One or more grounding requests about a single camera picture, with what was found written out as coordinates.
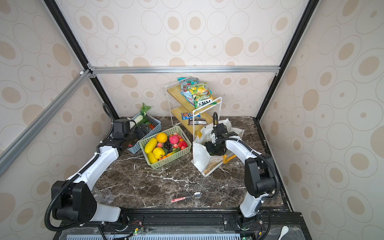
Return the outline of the white grocery bag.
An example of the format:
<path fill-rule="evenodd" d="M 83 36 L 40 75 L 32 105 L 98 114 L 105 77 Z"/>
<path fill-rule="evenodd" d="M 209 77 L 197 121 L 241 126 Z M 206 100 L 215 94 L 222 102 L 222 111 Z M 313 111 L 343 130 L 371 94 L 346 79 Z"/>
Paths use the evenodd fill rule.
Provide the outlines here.
<path fill-rule="evenodd" d="M 206 142 L 212 141 L 211 132 L 214 125 L 220 123 L 223 123 L 227 127 L 228 132 L 233 131 L 237 133 L 237 136 L 229 137 L 235 139 L 235 141 L 240 140 L 244 133 L 244 130 L 242 129 L 233 128 L 229 119 L 219 121 L 217 115 L 213 116 L 213 123 L 206 125 L 198 132 L 198 135 L 193 142 L 193 163 L 204 177 L 209 176 L 222 164 L 226 164 L 236 157 L 236 154 L 233 153 L 227 145 L 227 152 L 223 156 L 211 156 L 205 147 Z"/>

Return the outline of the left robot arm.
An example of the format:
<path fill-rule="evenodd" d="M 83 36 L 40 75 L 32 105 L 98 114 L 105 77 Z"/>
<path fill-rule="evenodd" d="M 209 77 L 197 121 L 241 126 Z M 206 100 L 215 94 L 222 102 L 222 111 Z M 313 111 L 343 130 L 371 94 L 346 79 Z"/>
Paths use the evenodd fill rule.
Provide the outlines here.
<path fill-rule="evenodd" d="M 45 227 L 61 232 L 90 222 L 128 224 L 128 216 L 119 207 L 98 203 L 92 189 L 105 170 L 129 146 L 144 137 L 147 125 L 134 120 L 117 119 L 111 133 L 98 146 L 94 156 L 75 174 L 65 181 L 53 184 L 52 200 L 45 213 Z"/>

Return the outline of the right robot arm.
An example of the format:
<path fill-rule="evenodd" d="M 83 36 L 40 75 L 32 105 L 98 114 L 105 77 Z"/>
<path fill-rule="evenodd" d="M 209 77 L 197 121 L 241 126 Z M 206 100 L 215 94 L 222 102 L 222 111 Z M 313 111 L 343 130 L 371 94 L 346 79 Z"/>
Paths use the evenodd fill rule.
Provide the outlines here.
<path fill-rule="evenodd" d="M 268 155 L 262 155 L 246 144 L 235 132 L 229 132 L 223 123 L 214 122 L 212 141 L 208 149 L 213 153 L 232 152 L 244 164 L 246 196 L 240 205 L 244 218 L 254 217 L 265 200 L 274 200 L 280 192 L 276 167 Z"/>

